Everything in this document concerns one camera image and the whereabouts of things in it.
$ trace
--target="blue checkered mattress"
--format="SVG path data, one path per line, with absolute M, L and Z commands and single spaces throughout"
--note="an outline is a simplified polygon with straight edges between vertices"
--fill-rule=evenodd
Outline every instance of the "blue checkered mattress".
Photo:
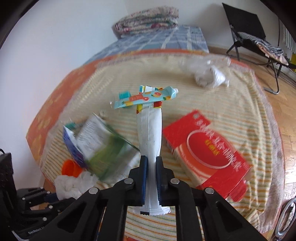
M 86 63 L 114 54 L 144 49 L 186 49 L 209 52 L 200 27 L 181 25 L 174 29 L 124 37 L 91 57 Z

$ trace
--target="metal rivet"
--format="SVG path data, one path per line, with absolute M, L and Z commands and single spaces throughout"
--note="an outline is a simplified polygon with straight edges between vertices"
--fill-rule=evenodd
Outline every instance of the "metal rivet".
M 98 192 L 98 189 L 97 188 L 90 188 L 89 189 L 89 193 L 90 194 L 96 194 Z
M 177 179 L 177 178 L 172 178 L 172 179 L 170 180 L 170 182 L 171 182 L 172 184 L 179 184 L 179 183 L 180 183 L 180 180 Z
M 205 192 L 206 192 L 207 194 L 213 194 L 213 193 L 214 193 L 214 189 L 213 189 L 213 188 L 206 188 L 206 189 L 205 189 Z
M 133 179 L 132 178 L 126 178 L 126 179 L 124 179 L 124 183 L 125 184 L 132 184 L 133 183 Z

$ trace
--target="black folding chair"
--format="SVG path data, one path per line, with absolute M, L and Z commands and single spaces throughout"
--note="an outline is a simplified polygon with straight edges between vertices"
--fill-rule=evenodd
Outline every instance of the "black folding chair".
M 229 6 L 225 3 L 222 3 L 222 4 L 223 4 L 224 10 L 225 10 L 227 19 L 229 21 L 231 34 L 232 34 L 232 38 L 233 38 L 233 45 L 230 47 L 230 49 L 227 50 L 226 54 L 229 54 L 229 52 L 233 48 L 235 48 L 235 51 L 237 54 L 237 60 L 240 61 L 238 47 L 244 47 L 256 54 L 259 54 L 262 57 L 266 57 L 265 54 L 257 47 L 256 44 L 254 44 L 251 40 L 248 40 L 248 39 L 241 40 L 241 37 L 238 34 L 238 32 L 244 32 L 244 33 L 253 35 L 255 37 L 258 37 L 258 38 L 266 41 L 266 35 L 264 33 L 263 27 L 260 23 L 258 16 L 254 13 L 250 13 L 245 10 Z M 276 72 L 276 69 L 274 67 L 274 63 L 279 64 L 278 72 Z M 289 70 L 296 69 L 296 65 L 293 65 L 291 63 L 289 63 L 289 65 L 284 65 L 271 57 L 268 58 L 267 63 L 264 63 L 264 64 L 254 63 L 254 64 L 262 65 L 262 66 L 266 65 L 267 67 L 269 67 L 269 65 L 272 65 L 272 69 L 274 71 L 274 76 L 276 79 L 277 91 L 274 91 L 269 88 L 264 88 L 264 90 L 266 90 L 269 93 L 275 94 L 275 95 L 277 95 L 279 93 L 278 77 L 281 73 L 282 66 L 287 67 Z

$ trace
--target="folded quilt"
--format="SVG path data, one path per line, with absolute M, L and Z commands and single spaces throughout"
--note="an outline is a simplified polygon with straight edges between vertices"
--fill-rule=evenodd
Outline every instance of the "folded quilt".
M 174 7 L 156 7 L 133 13 L 115 24 L 119 34 L 139 34 L 177 26 L 179 12 Z
M 270 43 L 268 43 L 265 40 L 262 40 L 261 38 L 255 37 L 253 35 L 244 33 L 244 32 L 238 32 L 238 35 L 240 39 L 239 41 L 242 41 L 244 39 L 251 40 L 254 44 L 258 46 L 258 48 L 267 56 L 275 59 L 276 61 L 288 65 L 289 63 L 283 56 L 284 50 L 281 47 L 275 47 L 272 46 Z

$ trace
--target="red cardboard box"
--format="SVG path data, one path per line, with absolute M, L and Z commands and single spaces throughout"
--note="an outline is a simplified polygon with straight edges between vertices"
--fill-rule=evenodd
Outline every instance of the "red cardboard box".
M 244 176 L 250 170 L 240 153 L 198 110 L 163 129 L 163 137 L 174 156 L 198 189 L 213 187 L 235 202 L 246 192 Z

